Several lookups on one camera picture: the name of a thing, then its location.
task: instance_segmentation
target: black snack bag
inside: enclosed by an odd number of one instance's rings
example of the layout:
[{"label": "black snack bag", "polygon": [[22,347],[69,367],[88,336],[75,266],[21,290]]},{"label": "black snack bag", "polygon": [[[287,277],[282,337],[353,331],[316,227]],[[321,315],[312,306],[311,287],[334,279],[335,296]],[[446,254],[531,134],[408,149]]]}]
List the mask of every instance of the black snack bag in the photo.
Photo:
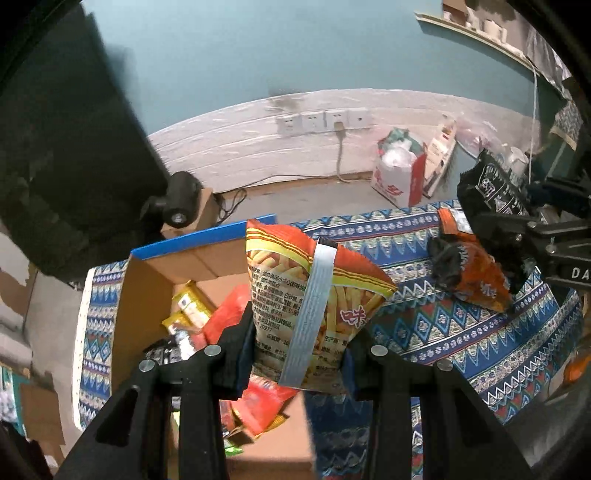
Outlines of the black snack bag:
[{"label": "black snack bag", "polygon": [[[475,224],[474,218],[483,212],[531,215],[524,195],[511,183],[509,174],[502,169],[496,158],[486,150],[478,156],[474,168],[460,176],[457,198],[471,225]],[[533,260],[524,258],[519,249],[504,236],[486,238],[479,236],[476,231],[474,233],[486,251],[502,265],[511,285],[509,291],[512,294],[519,292],[533,272]]]}]

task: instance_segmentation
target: red snack package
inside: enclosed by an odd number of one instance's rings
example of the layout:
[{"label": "red snack package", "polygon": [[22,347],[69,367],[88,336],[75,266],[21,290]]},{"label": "red snack package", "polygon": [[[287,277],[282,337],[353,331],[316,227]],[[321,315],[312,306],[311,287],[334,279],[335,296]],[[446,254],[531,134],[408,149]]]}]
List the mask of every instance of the red snack package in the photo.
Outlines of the red snack package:
[{"label": "red snack package", "polygon": [[251,287],[238,285],[213,312],[202,332],[209,345],[217,343],[224,328],[240,323],[246,304],[251,301]]},{"label": "red snack package", "polygon": [[253,434],[263,433],[273,422],[283,404],[297,394],[297,390],[281,387],[274,381],[251,375],[242,397],[232,402],[236,416]]}]

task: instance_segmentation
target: patterned tablecloth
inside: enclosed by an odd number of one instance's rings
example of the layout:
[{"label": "patterned tablecloth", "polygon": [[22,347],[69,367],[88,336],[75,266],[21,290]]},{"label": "patterned tablecloth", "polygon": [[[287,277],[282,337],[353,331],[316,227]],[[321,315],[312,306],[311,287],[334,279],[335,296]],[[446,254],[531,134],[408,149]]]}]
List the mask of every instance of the patterned tablecloth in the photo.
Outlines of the patterned tablecloth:
[{"label": "patterned tablecloth", "polygon": [[[430,364],[449,358],[504,423],[525,407],[564,363],[580,336],[580,301],[571,292],[558,305],[539,273],[533,274],[516,296],[512,317],[439,290],[429,276],[427,253],[429,237],[439,232],[439,206],[459,208],[459,203],[377,210],[293,225],[312,238],[327,236],[343,243],[380,265],[399,290],[372,321],[376,341],[411,362]],[[79,385],[74,393],[74,410],[79,413],[75,420],[82,429],[111,395],[111,344],[125,268],[126,262],[104,265],[87,278],[77,341],[80,366],[74,379],[74,385]],[[306,410],[319,475],[359,477],[368,444],[371,403],[354,402],[345,395],[307,393]],[[416,401],[413,426],[413,473],[420,474],[422,437]]]}]

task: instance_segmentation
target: small cardboard box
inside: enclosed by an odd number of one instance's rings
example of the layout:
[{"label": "small cardboard box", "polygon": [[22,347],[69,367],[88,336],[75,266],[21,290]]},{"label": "small cardboard box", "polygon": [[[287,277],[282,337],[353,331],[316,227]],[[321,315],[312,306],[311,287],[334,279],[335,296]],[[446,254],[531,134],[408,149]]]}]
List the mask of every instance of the small cardboard box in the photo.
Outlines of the small cardboard box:
[{"label": "small cardboard box", "polygon": [[[275,215],[260,217],[275,223]],[[131,252],[121,287],[113,333],[111,385],[115,391],[136,368],[142,351],[166,335],[177,285],[189,280],[217,307],[248,283],[246,222],[230,223],[178,236]]]},{"label": "small cardboard box", "polygon": [[199,211],[193,223],[183,228],[176,228],[165,223],[160,229],[160,233],[164,238],[170,239],[211,228],[216,224],[219,212],[220,206],[213,194],[213,189],[204,187],[199,191]]},{"label": "small cardboard box", "polygon": [[[408,138],[411,140],[410,151],[417,159],[411,166],[389,166],[382,161],[390,143]],[[378,143],[379,157],[374,165],[371,186],[398,207],[416,205],[423,198],[423,181],[426,154],[421,145],[408,137],[404,131],[393,129]]]}]

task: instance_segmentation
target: white seam strip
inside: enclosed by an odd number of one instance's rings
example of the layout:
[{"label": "white seam strip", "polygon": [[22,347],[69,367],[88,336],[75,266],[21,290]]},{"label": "white seam strip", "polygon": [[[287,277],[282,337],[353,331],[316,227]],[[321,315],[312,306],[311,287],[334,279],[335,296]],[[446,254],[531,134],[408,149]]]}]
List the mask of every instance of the white seam strip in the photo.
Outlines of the white seam strip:
[{"label": "white seam strip", "polygon": [[310,277],[287,349],[279,385],[301,388],[329,299],[336,250],[327,245],[316,244]]}]

